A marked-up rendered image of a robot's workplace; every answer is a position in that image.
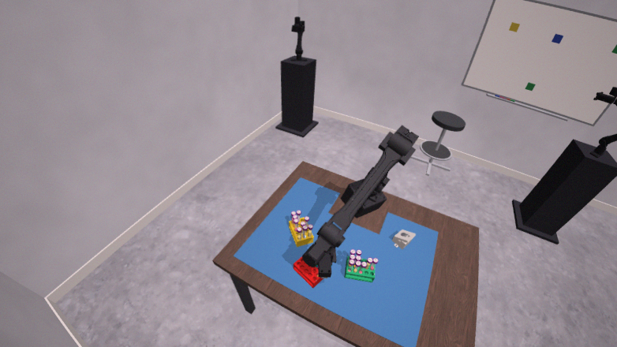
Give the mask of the blue bench mat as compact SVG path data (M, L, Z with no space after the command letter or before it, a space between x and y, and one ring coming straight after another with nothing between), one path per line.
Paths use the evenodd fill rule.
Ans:
M262 221L234 257L285 287L403 347L416 347L432 273L438 232L387 212L380 234L350 223L336 249L331 277L314 288L294 263L317 240L320 227L333 216L329 210L339 192L301 178ZM313 225L313 242L297 247L289 228L291 212L301 211ZM415 233L401 249L393 237L401 230ZM350 250L377 258L375 279L345 278Z

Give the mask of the red rack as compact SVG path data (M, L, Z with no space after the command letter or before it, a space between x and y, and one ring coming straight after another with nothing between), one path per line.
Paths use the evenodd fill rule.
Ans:
M323 278L317 277L318 268L309 267L305 263L302 257L294 263L294 270L308 283L312 288L314 288L319 282L323 280ZM304 268L304 269L303 269ZM310 277L312 276L312 277Z

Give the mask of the green tube rack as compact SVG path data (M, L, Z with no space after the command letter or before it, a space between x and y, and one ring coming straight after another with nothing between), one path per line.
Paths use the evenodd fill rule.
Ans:
M353 272L354 266L352 268L352 271L349 272L348 271L348 262L349 262L349 256L347 257L347 260L346 260L347 266L346 266L346 271L345 271L346 272L345 273L345 278L354 279L354 280L363 281L363 282L373 282L373 280L375 279L375 267L376 266L374 267L374 269L372 271L370 269L370 266L371 266L371 264L370 264L369 268L367 270L364 269L362 274L360 274L359 273L360 267L358 268L357 273ZM367 262L367 260L366 259L361 259L361 262Z

